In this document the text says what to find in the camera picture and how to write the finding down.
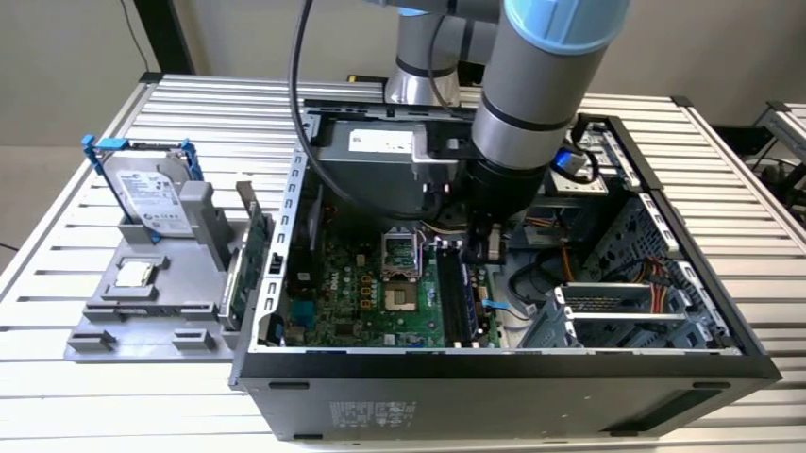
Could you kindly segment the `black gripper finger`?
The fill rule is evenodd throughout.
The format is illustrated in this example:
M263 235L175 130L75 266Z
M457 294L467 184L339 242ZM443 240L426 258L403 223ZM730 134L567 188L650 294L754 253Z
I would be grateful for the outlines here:
M486 234L482 245L482 258L485 263L505 263L506 245L501 225L493 225Z
M463 261L486 262L489 252L489 222L471 219L463 240Z

